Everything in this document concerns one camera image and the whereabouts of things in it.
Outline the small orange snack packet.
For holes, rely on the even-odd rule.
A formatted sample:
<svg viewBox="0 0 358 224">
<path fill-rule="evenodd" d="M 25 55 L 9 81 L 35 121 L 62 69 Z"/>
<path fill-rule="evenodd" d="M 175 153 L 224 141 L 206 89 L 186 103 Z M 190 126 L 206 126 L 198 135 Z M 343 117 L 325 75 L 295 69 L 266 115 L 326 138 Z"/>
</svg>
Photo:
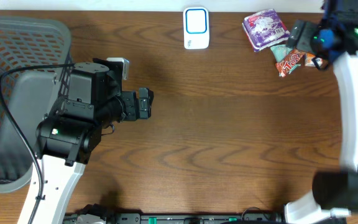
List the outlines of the small orange snack packet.
<svg viewBox="0 0 358 224">
<path fill-rule="evenodd" d="M 313 54 L 305 53 L 305 66 L 306 67 L 315 67 L 316 65 L 314 62 L 316 62 L 319 66 L 322 66 L 323 59 L 318 58 Z"/>
</svg>

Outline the orange Top chocolate bar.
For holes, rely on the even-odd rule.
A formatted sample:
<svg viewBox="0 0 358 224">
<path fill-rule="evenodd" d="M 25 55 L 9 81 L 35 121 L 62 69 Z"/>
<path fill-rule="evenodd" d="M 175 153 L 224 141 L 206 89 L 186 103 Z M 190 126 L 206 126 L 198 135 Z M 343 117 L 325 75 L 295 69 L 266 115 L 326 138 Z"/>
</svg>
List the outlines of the orange Top chocolate bar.
<svg viewBox="0 0 358 224">
<path fill-rule="evenodd" d="M 283 58 L 283 60 L 275 64 L 276 69 L 279 72 L 279 76 L 280 77 L 287 76 L 304 55 L 305 55 L 304 52 L 299 51 L 297 49 L 291 50 Z"/>
</svg>

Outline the teal white snack packet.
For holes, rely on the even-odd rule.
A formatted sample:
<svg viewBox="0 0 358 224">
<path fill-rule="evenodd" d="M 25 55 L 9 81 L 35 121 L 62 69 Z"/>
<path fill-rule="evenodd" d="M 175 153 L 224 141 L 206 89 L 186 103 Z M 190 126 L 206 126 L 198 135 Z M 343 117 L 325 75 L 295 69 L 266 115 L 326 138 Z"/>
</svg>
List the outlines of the teal white snack packet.
<svg viewBox="0 0 358 224">
<path fill-rule="evenodd" d="M 273 53 L 273 55 L 274 55 L 274 57 L 275 57 L 277 63 L 278 63 L 278 62 L 281 62 L 281 61 L 293 50 L 293 48 L 289 48 L 289 47 L 287 47 L 285 44 L 274 45 L 274 46 L 272 46 L 270 49 L 271 49 L 271 51 L 272 51 L 272 53 Z M 301 65 L 298 64 L 298 63 L 295 64 L 294 67 L 291 68 L 288 73 L 291 73 L 291 72 L 294 71 L 297 67 L 300 67 L 300 66 L 301 66 Z M 282 72 L 279 73 L 279 76 L 280 76 L 280 77 L 285 77 L 285 75 L 284 75 Z"/>
</svg>

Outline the red blue snack packet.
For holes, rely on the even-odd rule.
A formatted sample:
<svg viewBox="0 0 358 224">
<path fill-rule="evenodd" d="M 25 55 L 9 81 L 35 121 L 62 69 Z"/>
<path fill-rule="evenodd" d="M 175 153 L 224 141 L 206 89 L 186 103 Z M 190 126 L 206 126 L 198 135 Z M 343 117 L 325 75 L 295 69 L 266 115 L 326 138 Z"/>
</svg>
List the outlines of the red blue snack packet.
<svg viewBox="0 0 358 224">
<path fill-rule="evenodd" d="M 266 9 L 247 16 L 242 21 L 254 52 L 288 40 L 290 32 L 274 9 Z"/>
</svg>

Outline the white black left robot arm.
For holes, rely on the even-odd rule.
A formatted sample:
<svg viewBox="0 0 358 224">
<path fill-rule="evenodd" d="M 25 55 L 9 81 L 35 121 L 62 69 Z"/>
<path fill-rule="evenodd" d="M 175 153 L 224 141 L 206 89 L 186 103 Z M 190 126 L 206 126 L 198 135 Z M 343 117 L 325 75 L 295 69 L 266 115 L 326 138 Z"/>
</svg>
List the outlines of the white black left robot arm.
<svg viewBox="0 0 358 224">
<path fill-rule="evenodd" d="M 57 100 L 37 126 L 37 162 L 19 223 L 62 223 L 102 131 L 114 123 L 150 118 L 153 91 L 122 89 L 128 66 L 124 58 L 74 65 L 68 96 Z"/>
</svg>

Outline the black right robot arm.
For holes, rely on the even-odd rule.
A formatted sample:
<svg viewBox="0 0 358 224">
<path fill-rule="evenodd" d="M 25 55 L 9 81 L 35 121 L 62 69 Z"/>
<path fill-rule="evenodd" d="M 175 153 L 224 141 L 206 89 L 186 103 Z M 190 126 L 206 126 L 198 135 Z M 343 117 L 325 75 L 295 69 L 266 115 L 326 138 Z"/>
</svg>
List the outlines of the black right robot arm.
<svg viewBox="0 0 358 224">
<path fill-rule="evenodd" d="M 311 190 L 284 208 L 285 223 L 324 223 L 358 213 L 358 1 L 328 0 L 315 24 L 298 20 L 287 45 L 327 62 L 341 105 L 339 171 L 320 171 Z"/>
</svg>

